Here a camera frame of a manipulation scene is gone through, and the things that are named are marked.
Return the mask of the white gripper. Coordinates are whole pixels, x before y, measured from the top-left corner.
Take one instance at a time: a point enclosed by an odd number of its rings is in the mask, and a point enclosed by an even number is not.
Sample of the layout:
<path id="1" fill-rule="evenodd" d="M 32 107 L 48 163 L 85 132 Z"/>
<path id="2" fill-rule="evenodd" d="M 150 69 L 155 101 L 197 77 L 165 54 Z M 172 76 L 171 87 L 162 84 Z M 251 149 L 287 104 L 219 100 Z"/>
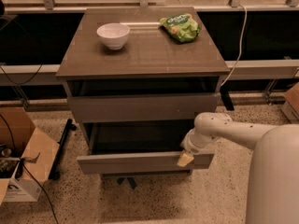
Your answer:
<path id="1" fill-rule="evenodd" d="M 189 130 L 180 144 L 184 150 L 180 153 L 177 166 L 187 166 L 193 161 L 193 155 L 198 155 L 201 149 L 217 140 L 218 137 L 201 134 L 195 128 Z"/>

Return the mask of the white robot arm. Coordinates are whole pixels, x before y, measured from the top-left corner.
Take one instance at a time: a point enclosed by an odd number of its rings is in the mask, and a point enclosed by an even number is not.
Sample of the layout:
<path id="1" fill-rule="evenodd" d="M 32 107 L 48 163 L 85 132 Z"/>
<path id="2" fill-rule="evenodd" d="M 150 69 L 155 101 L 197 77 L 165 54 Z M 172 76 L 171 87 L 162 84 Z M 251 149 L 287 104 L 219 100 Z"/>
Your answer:
<path id="1" fill-rule="evenodd" d="M 219 138 L 253 150 L 246 224 L 299 224 L 299 125 L 236 122 L 225 113 L 201 113 L 181 142 L 178 166 L 187 166 Z"/>

